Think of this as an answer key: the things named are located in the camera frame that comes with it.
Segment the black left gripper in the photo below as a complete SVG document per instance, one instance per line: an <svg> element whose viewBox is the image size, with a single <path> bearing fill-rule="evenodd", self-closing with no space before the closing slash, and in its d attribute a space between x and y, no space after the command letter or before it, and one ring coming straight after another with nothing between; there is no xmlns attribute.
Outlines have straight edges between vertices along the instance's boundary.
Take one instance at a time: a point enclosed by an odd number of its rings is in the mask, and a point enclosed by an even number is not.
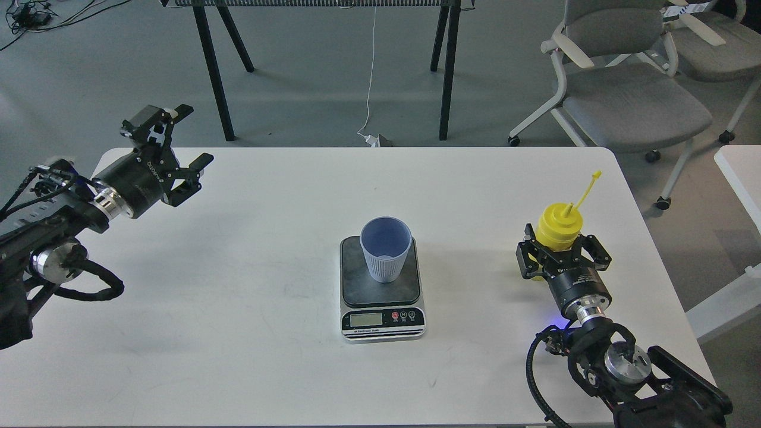
<svg viewBox="0 0 761 428"><path fill-rule="evenodd" d="M147 105L133 119L123 120L120 135L131 140L134 150L93 176L97 196L116 206L119 214L138 219L157 202L177 207L195 195L214 156L202 153L180 168L171 149L174 125L193 111L190 105Z"/></svg>

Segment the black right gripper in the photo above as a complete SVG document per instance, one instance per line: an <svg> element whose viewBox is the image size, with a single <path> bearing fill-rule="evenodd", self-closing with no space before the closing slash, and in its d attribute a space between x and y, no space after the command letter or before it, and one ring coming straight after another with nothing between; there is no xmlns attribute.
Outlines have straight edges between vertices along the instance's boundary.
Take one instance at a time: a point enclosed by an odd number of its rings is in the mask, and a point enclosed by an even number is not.
<svg viewBox="0 0 761 428"><path fill-rule="evenodd" d="M545 279L568 320L603 316L612 298L599 272L609 268L612 258L597 237L578 235L574 249L555 251L556 241L546 231L527 223L524 233L516 250L522 278Z"/></svg>

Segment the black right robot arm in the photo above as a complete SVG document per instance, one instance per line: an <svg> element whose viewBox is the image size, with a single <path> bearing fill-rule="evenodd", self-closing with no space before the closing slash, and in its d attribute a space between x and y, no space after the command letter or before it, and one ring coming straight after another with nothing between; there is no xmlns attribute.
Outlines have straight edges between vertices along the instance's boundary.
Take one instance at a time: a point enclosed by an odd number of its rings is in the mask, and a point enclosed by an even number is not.
<svg viewBox="0 0 761 428"><path fill-rule="evenodd" d="M546 280L564 328L549 325L537 333L526 357L527 385L545 420L568 423L550 407L536 384L536 347L567 360L574 382L612 413L616 427L724 427L733 404L726 393L662 347L644 351L635 336L606 316L611 295L600 278L611 257L593 235L578 235L566 250L552 250L527 224L517 244L525 279Z"/></svg>

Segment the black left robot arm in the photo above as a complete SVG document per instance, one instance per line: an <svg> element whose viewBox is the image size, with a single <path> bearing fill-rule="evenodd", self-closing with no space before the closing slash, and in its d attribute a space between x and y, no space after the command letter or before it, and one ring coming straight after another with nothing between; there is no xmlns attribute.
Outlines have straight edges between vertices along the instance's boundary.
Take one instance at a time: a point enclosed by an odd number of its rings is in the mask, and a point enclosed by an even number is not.
<svg viewBox="0 0 761 428"><path fill-rule="evenodd" d="M103 233L118 216L141 217L157 202L179 206L201 189L202 153L181 167L171 149L176 124L193 113L145 106L122 123L133 149L93 178L57 158L30 168L2 206L1 347L33 336L33 317L53 296L108 301L122 295L122 279L88 257L77 236Z"/></svg>

